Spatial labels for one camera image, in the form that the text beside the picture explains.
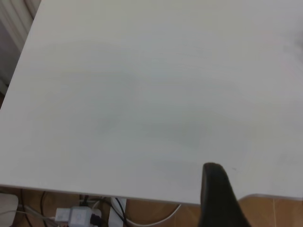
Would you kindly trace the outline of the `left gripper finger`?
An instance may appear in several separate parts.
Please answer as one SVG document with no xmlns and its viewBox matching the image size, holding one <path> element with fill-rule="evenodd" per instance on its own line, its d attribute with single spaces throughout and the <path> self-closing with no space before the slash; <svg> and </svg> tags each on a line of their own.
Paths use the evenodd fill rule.
<svg viewBox="0 0 303 227">
<path fill-rule="evenodd" d="M 200 227 L 249 227 L 220 164 L 205 163 L 200 195 Z"/>
</svg>

